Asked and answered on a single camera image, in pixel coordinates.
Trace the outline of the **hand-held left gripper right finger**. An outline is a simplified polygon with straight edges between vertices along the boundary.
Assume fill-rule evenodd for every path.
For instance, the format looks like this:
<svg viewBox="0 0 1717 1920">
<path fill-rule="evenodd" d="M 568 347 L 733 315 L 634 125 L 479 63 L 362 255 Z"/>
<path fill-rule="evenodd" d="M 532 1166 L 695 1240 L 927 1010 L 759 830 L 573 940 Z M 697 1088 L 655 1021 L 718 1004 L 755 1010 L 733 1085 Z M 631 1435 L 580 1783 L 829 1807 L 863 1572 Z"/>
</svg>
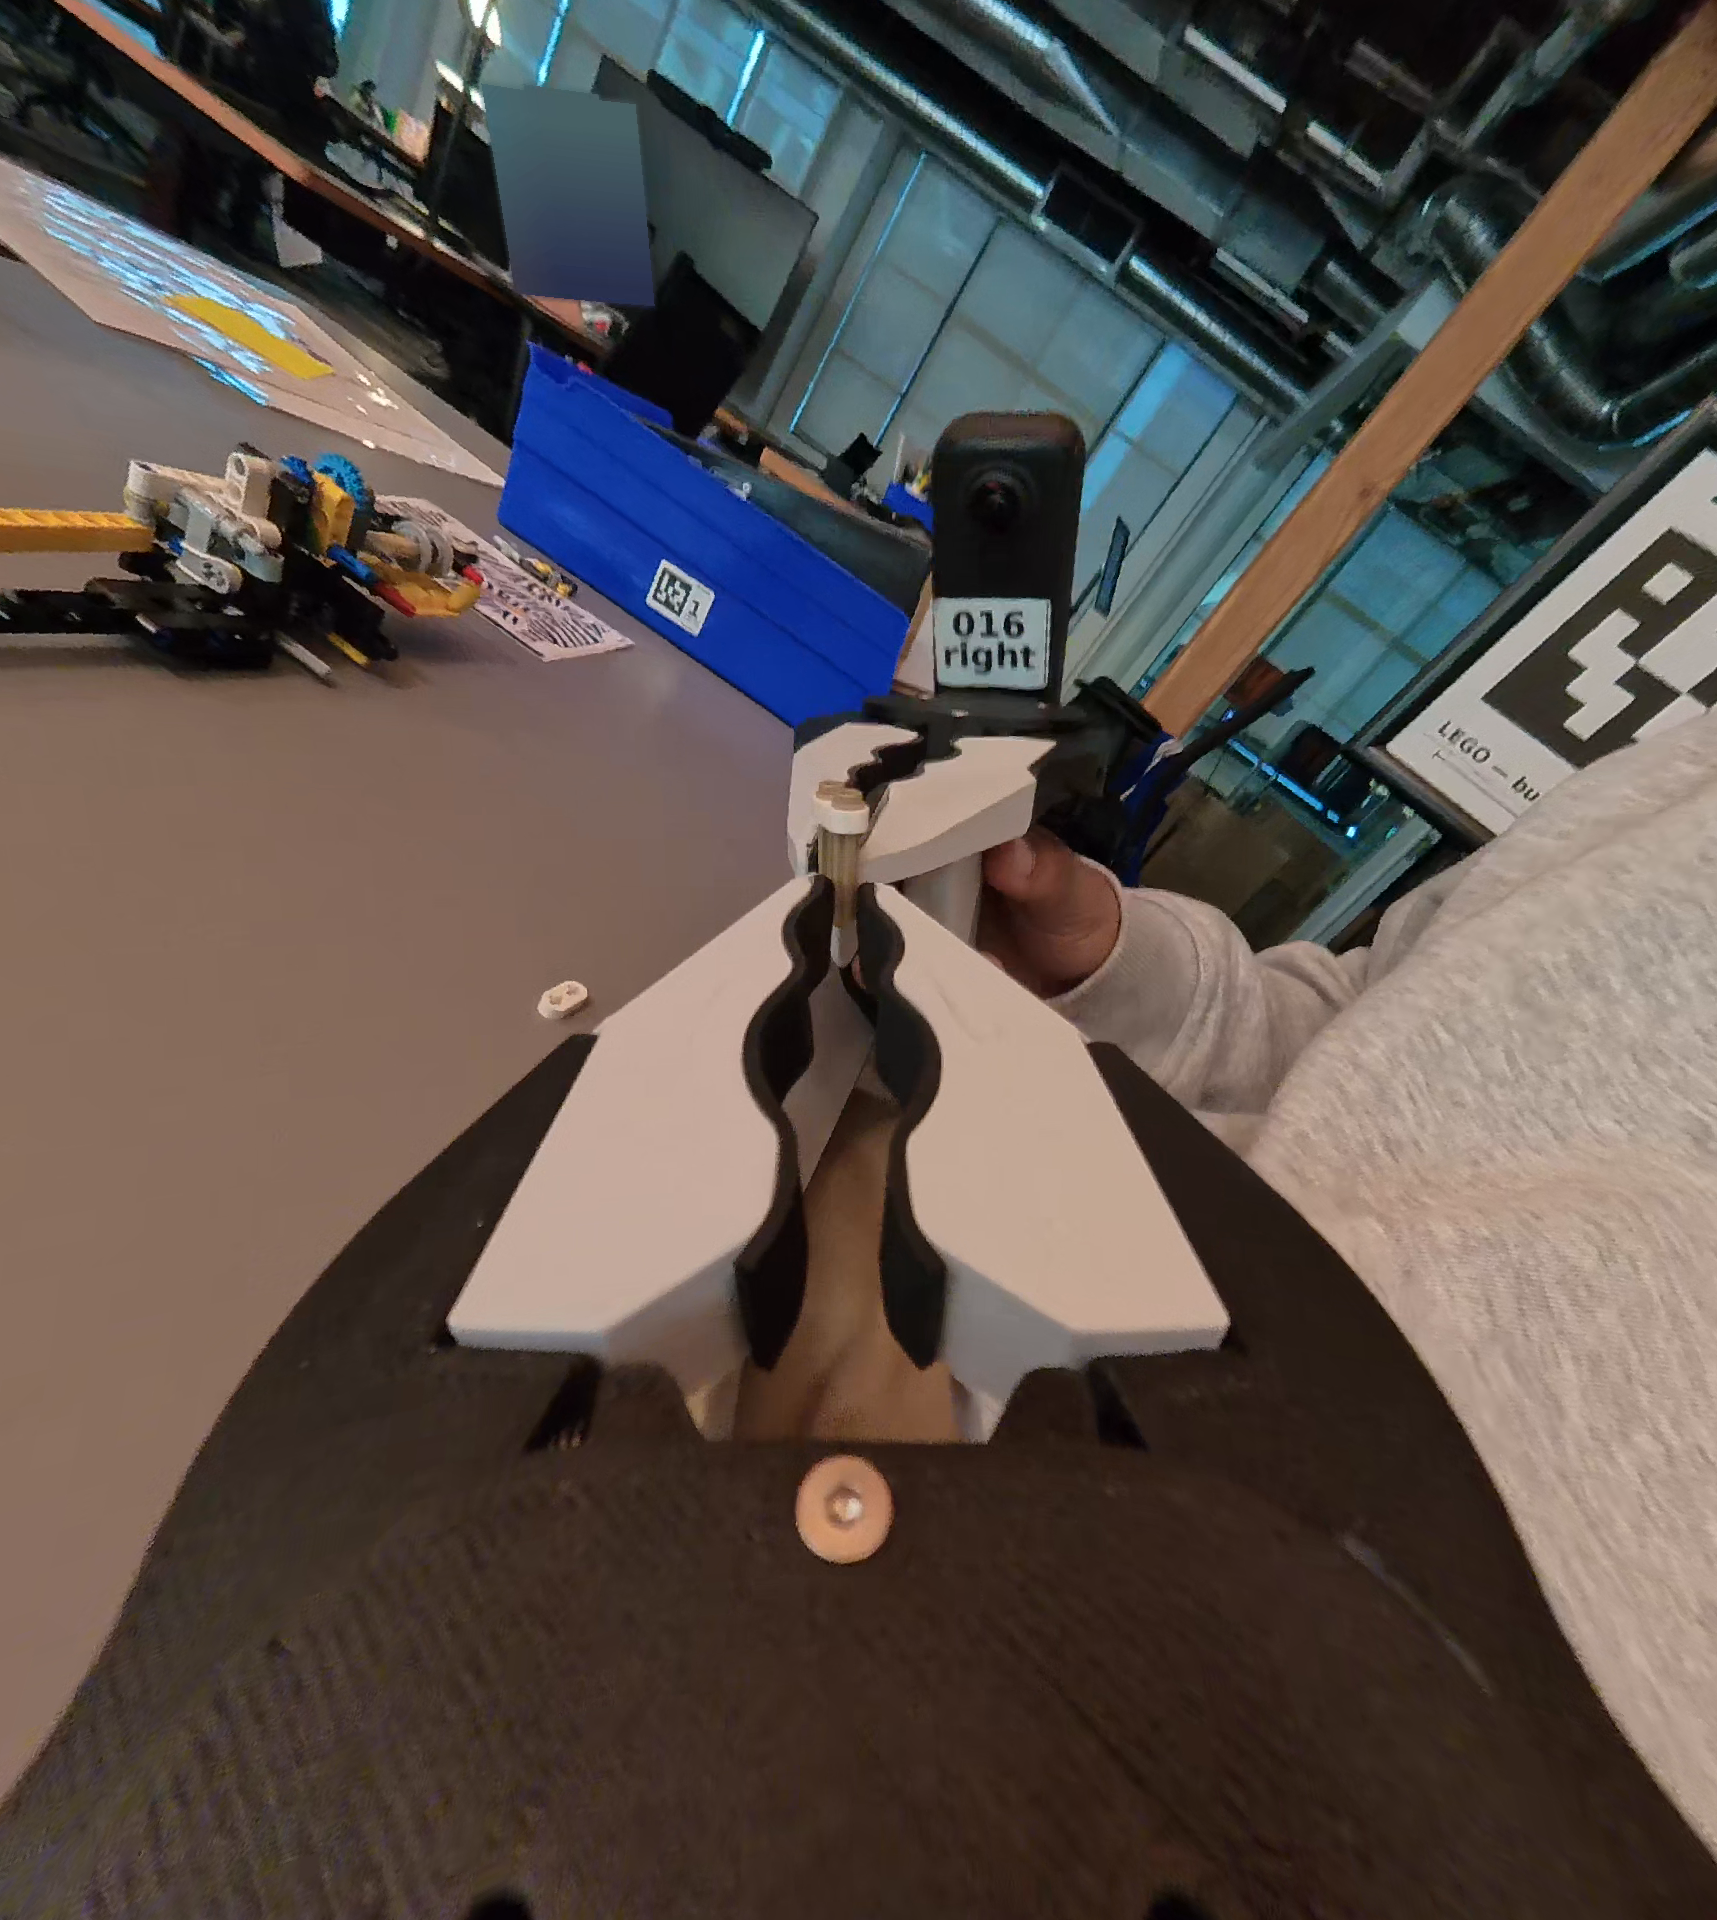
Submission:
<svg viewBox="0 0 1717 1920">
<path fill-rule="evenodd" d="M 1215 1351 L 1229 1310 L 1097 1052 L 895 887 L 857 894 L 879 1078 L 895 1102 L 886 1326 L 991 1441 L 1020 1383 Z"/>
</svg>

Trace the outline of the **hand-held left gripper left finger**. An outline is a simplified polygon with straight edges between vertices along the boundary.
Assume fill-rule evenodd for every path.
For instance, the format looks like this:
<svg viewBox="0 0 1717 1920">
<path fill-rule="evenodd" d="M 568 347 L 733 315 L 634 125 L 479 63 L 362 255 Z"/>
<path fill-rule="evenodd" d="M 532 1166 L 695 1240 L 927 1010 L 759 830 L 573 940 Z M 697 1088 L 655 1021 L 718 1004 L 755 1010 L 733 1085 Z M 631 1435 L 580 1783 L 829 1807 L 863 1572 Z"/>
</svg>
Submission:
<svg viewBox="0 0 1717 1920">
<path fill-rule="evenodd" d="M 447 1319 L 479 1351 L 669 1375 L 706 1439 L 803 1304 L 803 1190 L 844 1112 L 836 892 L 796 879 L 585 1039 Z"/>
</svg>

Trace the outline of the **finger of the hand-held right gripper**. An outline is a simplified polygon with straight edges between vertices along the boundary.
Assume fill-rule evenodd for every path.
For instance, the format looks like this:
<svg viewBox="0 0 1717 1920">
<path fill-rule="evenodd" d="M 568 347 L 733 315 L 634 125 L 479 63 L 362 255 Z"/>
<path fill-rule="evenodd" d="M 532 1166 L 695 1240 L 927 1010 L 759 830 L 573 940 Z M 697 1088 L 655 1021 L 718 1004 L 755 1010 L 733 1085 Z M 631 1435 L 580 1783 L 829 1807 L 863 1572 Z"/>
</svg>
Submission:
<svg viewBox="0 0 1717 1920">
<path fill-rule="evenodd" d="M 1038 763 L 1062 737 L 964 734 L 948 754 L 907 727 L 858 730 L 869 804 L 864 883 L 903 883 L 1023 837 L 1038 815 Z"/>
<path fill-rule="evenodd" d="M 842 715 L 797 727 L 790 775 L 793 875 L 817 869 L 819 787 L 863 804 L 863 879 L 924 879 L 948 867 L 948 801 L 932 775 L 948 755 L 948 715 Z"/>
</svg>

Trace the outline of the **tan lego axle with bush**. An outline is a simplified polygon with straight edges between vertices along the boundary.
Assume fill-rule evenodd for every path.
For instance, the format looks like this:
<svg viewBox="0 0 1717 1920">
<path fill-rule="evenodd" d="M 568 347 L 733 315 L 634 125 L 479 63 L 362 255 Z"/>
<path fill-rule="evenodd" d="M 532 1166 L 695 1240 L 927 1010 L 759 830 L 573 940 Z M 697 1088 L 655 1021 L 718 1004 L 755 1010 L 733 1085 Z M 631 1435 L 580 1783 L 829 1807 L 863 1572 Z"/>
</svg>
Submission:
<svg viewBox="0 0 1717 1920">
<path fill-rule="evenodd" d="M 829 957 L 836 971 L 857 963 L 857 894 L 872 828 L 869 801 L 853 780 L 819 780 L 812 801 L 815 865 L 833 894 Z"/>
</svg>

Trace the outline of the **person's right forearm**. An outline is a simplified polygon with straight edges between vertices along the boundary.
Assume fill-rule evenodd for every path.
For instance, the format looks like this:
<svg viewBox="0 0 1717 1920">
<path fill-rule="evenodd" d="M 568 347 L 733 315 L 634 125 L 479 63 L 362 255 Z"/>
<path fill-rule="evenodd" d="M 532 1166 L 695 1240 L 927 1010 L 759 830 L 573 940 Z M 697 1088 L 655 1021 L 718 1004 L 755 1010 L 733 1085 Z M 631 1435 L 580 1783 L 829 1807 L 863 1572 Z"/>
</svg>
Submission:
<svg viewBox="0 0 1717 1920">
<path fill-rule="evenodd" d="M 1087 1044 L 1112 1046 L 1194 1116 L 1254 1120 L 1322 1031 L 1387 979 L 1448 908 L 1470 861 L 1402 894 L 1364 947 L 1251 947 L 1208 904 L 1122 887 L 1094 861 L 1081 882 L 1119 908 L 1109 957 L 1052 1006 Z"/>
</svg>

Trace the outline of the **yellow black lego model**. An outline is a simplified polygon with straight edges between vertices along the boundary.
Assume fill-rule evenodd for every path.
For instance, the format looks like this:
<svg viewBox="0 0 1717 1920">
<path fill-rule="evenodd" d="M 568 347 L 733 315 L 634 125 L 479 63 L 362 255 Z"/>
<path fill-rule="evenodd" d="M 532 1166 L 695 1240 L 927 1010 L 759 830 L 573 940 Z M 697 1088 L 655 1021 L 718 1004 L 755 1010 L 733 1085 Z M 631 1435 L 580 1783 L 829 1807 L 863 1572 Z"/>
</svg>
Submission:
<svg viewBox="0 0 1717 1920">
<path fill-rule="evenodd" d="M 460 620 L 485 577 L 475 535 L 383 500 L 343 456 L 272 460 L 234 446 L 220 472 L 134 460 L 121 510 L 0 507 L 0 559 L 110 559 L 82 588 L 0 585 L 0 641 L 110 639 L 178 669 L 256 674 L 279 662 L 396 662 L 387 620 Z"/>
</svg>

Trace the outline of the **person's right hand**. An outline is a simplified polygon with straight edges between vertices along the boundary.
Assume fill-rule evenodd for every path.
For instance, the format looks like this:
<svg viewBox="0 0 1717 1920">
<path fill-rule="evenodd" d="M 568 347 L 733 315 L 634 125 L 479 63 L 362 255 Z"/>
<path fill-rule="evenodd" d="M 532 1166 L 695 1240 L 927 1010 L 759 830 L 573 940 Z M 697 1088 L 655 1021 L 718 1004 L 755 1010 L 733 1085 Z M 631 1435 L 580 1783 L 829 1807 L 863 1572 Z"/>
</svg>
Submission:
<svg viewBox="0 0 1717 1920">
<path fill-rule="evenodd" d="M 1108 968 L 1122 907 L 1105 867 L 1031 828 L 984 857 L 977 947 L 1041 1002 L 1058 1002 Z"/>
</svg>

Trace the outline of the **brown cardboard box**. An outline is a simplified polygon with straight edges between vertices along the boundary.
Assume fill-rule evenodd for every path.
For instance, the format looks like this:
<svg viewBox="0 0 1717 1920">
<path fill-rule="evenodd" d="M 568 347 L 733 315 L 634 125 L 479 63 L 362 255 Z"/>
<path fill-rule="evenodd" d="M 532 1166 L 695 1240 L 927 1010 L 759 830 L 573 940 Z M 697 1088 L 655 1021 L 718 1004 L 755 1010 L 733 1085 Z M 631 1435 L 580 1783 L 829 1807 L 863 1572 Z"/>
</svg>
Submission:
<svg viewBox="0 0 1717 1920">
<path fill-rule="evenodd" d="M 1138 887 L 1215 908 L 1251 947 L 1324 942 L 1438 840 L 1431 823 L 1378 790 L 1361 821 L 1332 825 L 1279 784 L 1246 780 L 1221 795 L 1189 780 L 1152 840 Z"/>
</svg>

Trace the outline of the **black white sticker sheet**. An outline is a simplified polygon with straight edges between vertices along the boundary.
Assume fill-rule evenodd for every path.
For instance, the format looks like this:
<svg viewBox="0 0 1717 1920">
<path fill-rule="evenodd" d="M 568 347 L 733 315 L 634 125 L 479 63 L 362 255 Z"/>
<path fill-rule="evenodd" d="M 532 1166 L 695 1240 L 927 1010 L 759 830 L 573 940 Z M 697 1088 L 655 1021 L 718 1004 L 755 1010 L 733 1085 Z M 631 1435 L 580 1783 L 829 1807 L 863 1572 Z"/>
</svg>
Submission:
<svg viewBox="0 0 1717 1920">
<path fill-rule="evenodd" d="M 580 602 L 574 577 L 504 535 L 479 535 L 460 520 L 419 497 L 380 497 L 378 535 L 417 541 L 428 553 L 453 549 L 464 582 L 478 585 L 472 612 L 496 632 L 541 662 L 602 659 L 627 653 L 631 635 Z"/>
</svg>

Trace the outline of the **blue plastic bin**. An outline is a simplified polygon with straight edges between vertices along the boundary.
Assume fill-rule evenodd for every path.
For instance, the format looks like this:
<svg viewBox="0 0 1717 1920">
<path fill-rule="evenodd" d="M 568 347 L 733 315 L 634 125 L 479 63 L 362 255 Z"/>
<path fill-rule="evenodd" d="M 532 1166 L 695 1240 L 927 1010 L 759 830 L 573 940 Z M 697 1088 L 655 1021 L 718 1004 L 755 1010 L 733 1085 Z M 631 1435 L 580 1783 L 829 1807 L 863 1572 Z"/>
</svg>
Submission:
<svg viewBox="0 0 1717 1920">
<path fill-rule="evenodd" d="M 541 347 L 499 521 L 787 726 L 893 692 L 910 613 Z"/>
</svg>

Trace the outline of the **black office chair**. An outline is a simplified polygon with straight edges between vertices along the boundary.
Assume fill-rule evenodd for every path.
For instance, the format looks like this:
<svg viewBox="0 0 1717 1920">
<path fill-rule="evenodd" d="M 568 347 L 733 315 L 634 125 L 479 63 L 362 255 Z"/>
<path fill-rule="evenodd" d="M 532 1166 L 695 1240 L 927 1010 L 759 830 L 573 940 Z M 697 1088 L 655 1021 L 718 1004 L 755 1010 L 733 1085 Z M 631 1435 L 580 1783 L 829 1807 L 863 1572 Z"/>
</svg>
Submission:
<svg viewBox="0 0 1717 1920">
<path fill-rule="evenodd" d="M 655 304 L 631 313 L 624 334 L 605 355 L 602 376 L 655 405 L 679 436 L 697 440 L 751 369 L 759 344 L 761 329 L 680 252 Z"/>
</svg>

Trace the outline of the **grey whiteboard panel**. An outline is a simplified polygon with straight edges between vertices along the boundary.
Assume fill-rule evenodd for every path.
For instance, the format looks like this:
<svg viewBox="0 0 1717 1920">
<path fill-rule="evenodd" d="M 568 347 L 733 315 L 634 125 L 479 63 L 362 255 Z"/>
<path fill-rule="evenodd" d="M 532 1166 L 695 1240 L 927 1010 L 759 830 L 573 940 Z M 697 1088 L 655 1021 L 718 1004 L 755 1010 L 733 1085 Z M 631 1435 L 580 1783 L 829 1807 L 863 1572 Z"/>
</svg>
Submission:
<svg viewBox="0 0 1717 1920">
<path fill-rule="evenodd" d="M 815 209 L 727 157 L 623 64 L 602 60 L 594 93 L 638 117 L 652 291 L 662 297 L 687 259 L 733 315 L 765 332 L 812 244 Z"/>
</svg>

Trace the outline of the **small white instruction sheet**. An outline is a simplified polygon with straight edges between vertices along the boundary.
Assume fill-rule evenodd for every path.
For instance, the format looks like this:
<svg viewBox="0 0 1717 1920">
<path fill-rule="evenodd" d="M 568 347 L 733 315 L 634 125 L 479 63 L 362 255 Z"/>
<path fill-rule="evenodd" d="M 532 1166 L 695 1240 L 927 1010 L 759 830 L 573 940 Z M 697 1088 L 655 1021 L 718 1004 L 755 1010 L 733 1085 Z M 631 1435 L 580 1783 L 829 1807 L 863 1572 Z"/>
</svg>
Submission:
<svg viewBox="0 0 1717 1920">
<path fill-rule="evenodd" d="M 372 451 L 387 451 L 489 489 L 504 483 L 504 460 L 475 456 L 366 369 L 325 366 L 325 371 L 298 373 L 272 364 L 240 369 L 238 380 L 251 389 L 259 405 L 338 433 Z"/>
</svg>

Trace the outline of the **framed black white marker sign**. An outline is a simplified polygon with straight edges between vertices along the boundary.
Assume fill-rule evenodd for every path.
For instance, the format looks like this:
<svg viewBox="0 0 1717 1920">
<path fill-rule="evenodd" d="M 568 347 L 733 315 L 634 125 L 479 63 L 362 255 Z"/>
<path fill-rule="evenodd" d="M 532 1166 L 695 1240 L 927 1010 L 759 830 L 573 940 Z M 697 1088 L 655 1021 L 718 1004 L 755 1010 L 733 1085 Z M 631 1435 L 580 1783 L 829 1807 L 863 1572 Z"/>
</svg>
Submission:
<svg viewBox="0 0 1717 1920">
<path fill-rule="evenodd" d="M 1573 775 L 1717 709 L 1717 401 L 1484 612 L 1361 737 L 1473 847 Z"/>
</svg>

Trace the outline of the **yellow paper piece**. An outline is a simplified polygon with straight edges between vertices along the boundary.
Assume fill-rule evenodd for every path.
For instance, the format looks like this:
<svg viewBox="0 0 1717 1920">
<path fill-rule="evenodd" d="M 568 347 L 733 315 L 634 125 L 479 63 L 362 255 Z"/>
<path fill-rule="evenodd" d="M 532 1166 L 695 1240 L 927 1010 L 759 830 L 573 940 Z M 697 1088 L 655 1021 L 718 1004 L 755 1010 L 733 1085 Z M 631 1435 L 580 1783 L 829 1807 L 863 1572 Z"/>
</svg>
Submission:
<svg viewBox="0 0 1717 1920">
<path fill-rule="evenodd" d="M 247 355 L 253 355 L 256 359 L 297 383 L 326 380 L 336 373 L 336 369 L 316 352 L 304 348 L 294 338 L 267 329 L 253 313 L 247 313 L 234 304 L 216 302 L 207 297 L 171 297 L 166 306 L 178 313 L 181 318 L 207 326 L 226 344 L 244 348 Z"/>
</svg>

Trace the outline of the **long wooden workbench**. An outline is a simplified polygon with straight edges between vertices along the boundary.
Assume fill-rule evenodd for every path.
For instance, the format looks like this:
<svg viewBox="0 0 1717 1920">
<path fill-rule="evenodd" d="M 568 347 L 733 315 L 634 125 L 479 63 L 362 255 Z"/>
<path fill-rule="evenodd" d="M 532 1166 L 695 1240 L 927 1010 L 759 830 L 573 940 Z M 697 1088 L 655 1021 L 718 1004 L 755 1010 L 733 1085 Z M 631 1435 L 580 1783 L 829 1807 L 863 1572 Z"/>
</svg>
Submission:
<svg viewBox="0 0 1717 1920">
<path fill-rule="evenodd" d="M 509 270 L 467 249 L 449 245 L 417 214 L 390 212 L 387 205 L 375 201 L 329 166 L 318 166 L 288 142 L 277 141 L 274 131 L 251 121 L 220 93 L 198 78 L 191 78 L 178 64 L 145 44 L 136 28 L 116 24 L 111 14 L 96 3 L 56 3 L 53 8 L 65 21 L 93 33 L 116 60 L 125 63 L 136 75 L 143 75 L 150 90 L 163 90 L 178 109 L 191 113 L 201 131 L 224 136 L 234 148 L 249 152 L 256 162 L 281 173 L 297 191 L 312 196 L 316 201 L 333 205 L 341 209 L 341 214 L 359 220 L 396 249 L 412 252 L 417 258 L 433 263 L 437 274 L 454 276 L 478 288 L 483 297 L 514 306 L 525 322 L 536 322 L 550 338 L 563 340 L 566 355 L 574 355 L 589 366 L 605 364 L 612 344 L 584 323 L 580 304 L 522 297 Z"/>
</svg>

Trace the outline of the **large white instruction sheet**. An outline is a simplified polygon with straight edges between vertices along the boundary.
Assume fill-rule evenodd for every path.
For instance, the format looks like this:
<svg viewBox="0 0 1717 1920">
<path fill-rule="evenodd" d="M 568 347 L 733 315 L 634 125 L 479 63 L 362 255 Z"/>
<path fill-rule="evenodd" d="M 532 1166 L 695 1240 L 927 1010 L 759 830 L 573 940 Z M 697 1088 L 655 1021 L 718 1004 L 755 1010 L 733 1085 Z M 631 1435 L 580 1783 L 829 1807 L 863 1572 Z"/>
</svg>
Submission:
<svg viewBox="0 0 1717 1920">
<path fill-rule="evenodd" d="M 329 366 L 355 366 L 294 302 L 177 237 L 0 157 L 0 244 L 96 323 L 121 329 L 238 376 L 263 359 L 167 309 L 171 297 L 207 297 L 253 313 Z"/>
</svg>

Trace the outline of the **wooden post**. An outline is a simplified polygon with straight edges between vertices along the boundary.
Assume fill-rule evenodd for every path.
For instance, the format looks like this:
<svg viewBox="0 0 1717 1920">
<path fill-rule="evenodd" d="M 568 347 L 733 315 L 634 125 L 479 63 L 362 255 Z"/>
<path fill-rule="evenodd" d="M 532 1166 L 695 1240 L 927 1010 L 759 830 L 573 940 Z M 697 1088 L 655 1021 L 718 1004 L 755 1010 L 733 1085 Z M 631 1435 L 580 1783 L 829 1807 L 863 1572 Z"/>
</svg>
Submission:
<svg viewBox="0 0 1717 1920">
<path fill-rule="evenodd" d="M 1166 734 L 1190 734 L 1246 671 L 1327 566 L 1378 517 L 1391 489 L 1714 109 L 1717 3 L 1704 3 L 1649 63 L 1494 266 L 1458 298 L 1434 340 L 1143 697 Z"/>
</svg>

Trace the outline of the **silver ventilation duct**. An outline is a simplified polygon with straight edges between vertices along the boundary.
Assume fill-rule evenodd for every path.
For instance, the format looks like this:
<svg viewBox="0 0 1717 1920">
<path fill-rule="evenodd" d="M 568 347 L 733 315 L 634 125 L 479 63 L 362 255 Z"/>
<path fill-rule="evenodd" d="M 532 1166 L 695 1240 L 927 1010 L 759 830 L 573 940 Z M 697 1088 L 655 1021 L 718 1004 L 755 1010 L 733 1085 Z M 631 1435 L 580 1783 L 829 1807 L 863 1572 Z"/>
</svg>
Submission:
<svg viewBox="0 0 1717 1920">
<path fill-rule="evenodd" d="M 1543 188 L 1501 162 L 1427 166 L 1389 208 L 1320 182 L 1332 217 L 1391 274 L 1470 294 Z M 1504 371 L 1534 410 L 1590 446 L 1643 446 L 1717 398 L 1717 166 L 1654 188 L 1525 326 Z"/>
</svg>

